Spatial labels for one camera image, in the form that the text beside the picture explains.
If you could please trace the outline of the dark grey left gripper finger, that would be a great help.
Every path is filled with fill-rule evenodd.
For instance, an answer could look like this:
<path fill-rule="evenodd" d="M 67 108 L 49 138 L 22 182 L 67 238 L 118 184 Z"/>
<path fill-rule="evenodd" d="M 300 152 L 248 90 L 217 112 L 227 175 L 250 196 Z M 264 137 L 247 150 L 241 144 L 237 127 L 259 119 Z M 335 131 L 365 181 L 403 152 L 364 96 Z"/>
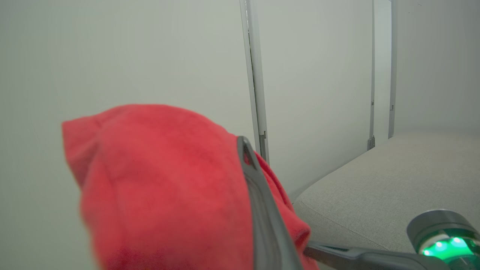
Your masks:
<path fill-rule="evenodd" d="M 303 266 L 278 210 L 257 156 L 244 136 L 237 138 L 238 157 L 247 183 L 253 231 L 255 270 L 302 270 Z"/>

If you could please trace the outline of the grey right gripper green band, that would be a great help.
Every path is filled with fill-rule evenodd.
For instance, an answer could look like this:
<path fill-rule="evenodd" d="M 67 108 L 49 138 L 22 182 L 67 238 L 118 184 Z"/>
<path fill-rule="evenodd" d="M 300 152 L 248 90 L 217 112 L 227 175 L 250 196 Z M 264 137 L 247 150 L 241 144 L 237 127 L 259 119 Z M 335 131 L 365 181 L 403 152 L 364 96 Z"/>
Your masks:
<path fill-rule="evenodd" d="M 478 270 L 480 236 L 461 214 L 431 210 L 407 226 L 415 253 L 309 243 L 308 256 L 335 270 Z"/>

